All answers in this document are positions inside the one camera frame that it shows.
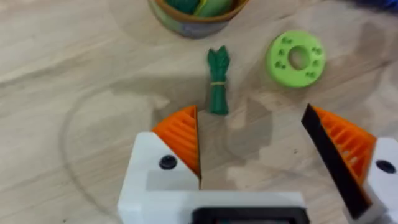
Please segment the left gripper white and orange right finger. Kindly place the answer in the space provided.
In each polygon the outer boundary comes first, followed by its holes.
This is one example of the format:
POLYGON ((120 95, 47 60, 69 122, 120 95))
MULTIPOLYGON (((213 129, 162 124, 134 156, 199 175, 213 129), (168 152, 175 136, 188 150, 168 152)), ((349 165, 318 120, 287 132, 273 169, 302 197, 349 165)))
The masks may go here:
POLYGON ((397 141, 313 105, 301 122, 344 201, 347 221, 397 224, 397 141))

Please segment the left gripper white and orange left finger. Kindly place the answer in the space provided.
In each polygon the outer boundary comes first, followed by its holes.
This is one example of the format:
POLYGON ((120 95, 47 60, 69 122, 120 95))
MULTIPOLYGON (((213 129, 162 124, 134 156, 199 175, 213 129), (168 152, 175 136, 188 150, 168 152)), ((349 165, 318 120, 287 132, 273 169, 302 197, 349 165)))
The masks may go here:
POLYGON ((190 193, 200 188, 197 107, 182 108, 137 134, 118 213, 123 223, 190 223, 190 193))

